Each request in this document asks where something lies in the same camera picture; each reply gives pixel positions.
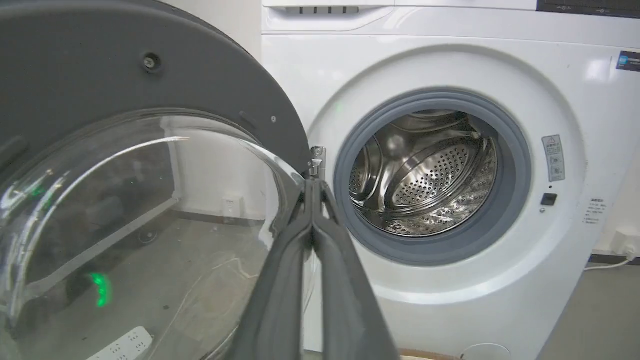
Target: stainless steel drum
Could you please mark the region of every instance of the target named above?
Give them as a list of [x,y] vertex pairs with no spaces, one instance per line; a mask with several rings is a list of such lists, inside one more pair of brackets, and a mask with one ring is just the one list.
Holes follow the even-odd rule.
[[358,155],[353,204],[380,229],[425,237],[468,220],[495,181],[493,140],[464,113],[423,111],[380,129]]

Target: blue and black sticker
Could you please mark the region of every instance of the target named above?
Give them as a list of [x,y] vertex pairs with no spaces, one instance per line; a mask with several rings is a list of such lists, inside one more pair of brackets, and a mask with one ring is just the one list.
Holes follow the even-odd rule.
[[618,58],[618,70],[640,71],[640,53],[631,53],[629,51],[620,51]]

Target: door hinge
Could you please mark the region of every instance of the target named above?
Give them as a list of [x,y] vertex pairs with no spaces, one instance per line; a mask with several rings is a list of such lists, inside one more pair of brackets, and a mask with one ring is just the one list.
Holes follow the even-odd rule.
[[324,169],[326,166],[326,147],[314,146],[311,148],[311,167],[309,175],[314,179],[324,180]]

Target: gray floor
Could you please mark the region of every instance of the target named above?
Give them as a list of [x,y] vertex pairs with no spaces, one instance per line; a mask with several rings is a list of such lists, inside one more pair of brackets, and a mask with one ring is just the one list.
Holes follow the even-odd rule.
[[[97,307],[93,288],[34,302],[14,358],[86,360],[136,326],[154,337],[149,360],[202,357],[236,326],[255,284],[266,257],[257,231],[177,220],[148,246],[114,247],[96,265],[112,302]],[[539,360],[640,359],[638,299],[640,266],[586,272]]]

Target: black square latch slot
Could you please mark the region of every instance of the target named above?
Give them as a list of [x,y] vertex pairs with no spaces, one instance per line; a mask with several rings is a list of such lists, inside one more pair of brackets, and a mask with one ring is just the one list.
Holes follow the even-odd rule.
[[541,205],[545,206],[553,206],[556,204],[556,199],[558,198],[558,194],[556,193],[545,193],[542,195]]

